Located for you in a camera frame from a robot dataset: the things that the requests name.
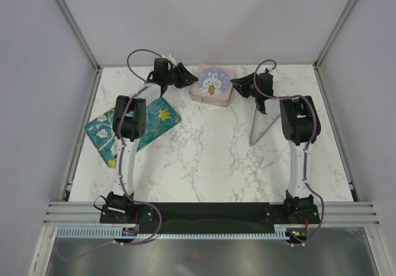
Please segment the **square tin lid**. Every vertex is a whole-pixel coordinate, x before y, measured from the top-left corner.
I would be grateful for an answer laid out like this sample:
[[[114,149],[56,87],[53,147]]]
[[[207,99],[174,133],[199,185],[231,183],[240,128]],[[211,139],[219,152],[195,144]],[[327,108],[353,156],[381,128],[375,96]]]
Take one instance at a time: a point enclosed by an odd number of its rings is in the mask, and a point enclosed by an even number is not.
[[[231,79],[236,78],[236,71],[225,67],[201,64],[196,77],[199,79],[191,87],[191,95],[227,95],[232,93]]]

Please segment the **metal tongs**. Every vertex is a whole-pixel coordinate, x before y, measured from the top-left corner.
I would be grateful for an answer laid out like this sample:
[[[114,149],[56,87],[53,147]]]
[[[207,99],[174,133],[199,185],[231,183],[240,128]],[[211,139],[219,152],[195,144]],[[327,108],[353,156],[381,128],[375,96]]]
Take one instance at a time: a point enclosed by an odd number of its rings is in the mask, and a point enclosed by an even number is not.
[[[254,146],[279,117],[279,114],[262,114],[255,110],[249,136],[249,146]]]

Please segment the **pink chocolate tin box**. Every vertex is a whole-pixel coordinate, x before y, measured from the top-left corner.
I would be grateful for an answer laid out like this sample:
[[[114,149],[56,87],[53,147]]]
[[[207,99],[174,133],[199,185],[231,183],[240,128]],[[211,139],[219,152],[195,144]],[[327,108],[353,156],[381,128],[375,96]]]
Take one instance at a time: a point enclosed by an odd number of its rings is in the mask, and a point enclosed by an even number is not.
[[[205,103],[212,106],[218,106],[225,108],[230,103],[230,94],[221,94],[221,95],[199,95],[199,94],[192,94],[191,100],[196,101],[198,103]]]

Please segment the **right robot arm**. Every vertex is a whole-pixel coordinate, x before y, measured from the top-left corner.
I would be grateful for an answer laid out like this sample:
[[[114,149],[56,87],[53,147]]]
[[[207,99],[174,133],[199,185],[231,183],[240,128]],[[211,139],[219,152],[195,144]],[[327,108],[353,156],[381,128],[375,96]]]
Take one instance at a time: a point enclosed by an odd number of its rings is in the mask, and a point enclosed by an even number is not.
[[[275,115],[281,120],[282,133],[290,148],[290,180],[283,202],[283,216],[297,223],[306,213],[314,213],[314,196],[309,185],[313,144],[321,132],[321,124],[310,96],[276,97],[273,94],[273,75],[250,74],[231,81],[233,88],[244,98],[253,97],[256,111]]]

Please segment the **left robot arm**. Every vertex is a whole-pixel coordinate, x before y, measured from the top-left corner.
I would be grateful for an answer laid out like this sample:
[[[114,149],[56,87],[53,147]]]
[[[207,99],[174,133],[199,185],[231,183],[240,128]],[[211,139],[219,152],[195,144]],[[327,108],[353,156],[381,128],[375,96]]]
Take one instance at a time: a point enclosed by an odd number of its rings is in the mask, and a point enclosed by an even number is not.
[[[153,71],[146,78],[142,88],[135,94],[120,95],[116,99],[113,117],[113,131],[117,137],[117,160],[114,185],[106,198],[107,209],[122,223],[129,223],[136,214],[133,199],[133,174],[137,148],[147,127],[147,107],[161,98],[169,86],[184,88],[199,79],[191,74],[183,63],[171,58],[154,60]]]

